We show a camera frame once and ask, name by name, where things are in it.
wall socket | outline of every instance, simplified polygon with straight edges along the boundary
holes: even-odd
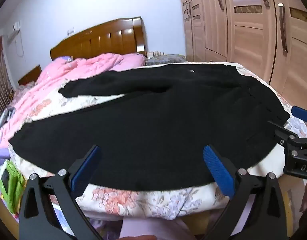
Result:
[[[67,36],[70,36],[71,33],[74,33],[74,27],[71,29],[67,30]]]

black sweatshirt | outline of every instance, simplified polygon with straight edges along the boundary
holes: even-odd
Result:
[[[103,159],[90,182],[116,189],[208,184],[213,178],[202,157],[208,144],[237,168],[249,168],[275,146],[267,121],[284,125],[289,118],[271,89],[221,64],[107,71],[59,92],[125,96],[25,123],[10,139],[15,152],[56,173],[96,144]]]

floral bedsheet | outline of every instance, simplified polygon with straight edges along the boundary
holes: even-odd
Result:
[[[240,64],[221,64],[235,65],[238,72],[242,75],[253,76],[264,85],[268,86],[267,83]],[[77,109],[100,104],[102,102],[123,96],[78,96],[76,98],[64,98],[57,91],[58,89],[52,91],[41,105],[33,109],[25,122],[32,122],[34,120],[47,118],[55,114],[75,111]],[[274,92],[284,106],[284,109],[290,113],[290,118],[288,119],[285,127],[298,134],[299,137],[307,137],[307,127],[305,123],[302,120],[293,117],[291,114],[290,104],[288,104],[287,101],[284,100],[284,98],[282,98],[276,91]],[[19,157],[14,152],[10,144],[9,151],[15,165],[26,178],[28,178],[32,173],[37,173],[40,177],[52,175],[51,173]],[[251,174],[259,176],[265,176],[268,172],[272,171],[277,177],[280,177],[283,173],[282,170],[284,164],[285,156],[283,153],[283,147],[277,144],[266,158],[264,158],[254,167],[250,167],[248,171]],[[51,200],[54,206],[60,210],[57,199],[54,196],[51,196]],[[201,187],[189,187],[180,190],[151,192],[116,190],[89,184],[84,194],[81,197],[76,198],[76,201],[85,215],[93,219],[118,220],[121,219],[121,216],[134,216],[161,217],[172,220],[178,216],[184,216],[190,213],[222,208],[227,204],[228,198],[221,194],[216,183],[211,183]]]

curtain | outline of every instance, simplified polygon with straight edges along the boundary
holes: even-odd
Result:
[[[13,89],[8,77],[6,63],[3,57],[2,37],[0,37],[0,113],[11,102]]]

wooden wardrobe door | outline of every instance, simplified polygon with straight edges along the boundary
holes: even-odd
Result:
[[[237,62],[269,83],[276,49],[273,0],[227,0],[228,62]]]
[[[270,85],[292,106],[307,109],[307,10],[300,0],[275,0],[275,2],[278,39]],[[283,4],[282,21],[279,3]],[[283,48],[281,38],[283,33],[286,37],[287,51]]]
[[[189,0],[181,0],[183,22],[184,22],[184,34],[186,39],[186,59],[193,61],[193,42],[192,42],[192,28],[191,17],[189,14]]]
[[[202,0],[202,2],[206,49],[226,57],[228,48],[226,0]]]
[[[189,15],[192,22],[193,60],[205,61],[205,26],[202,0],[189,0]]]

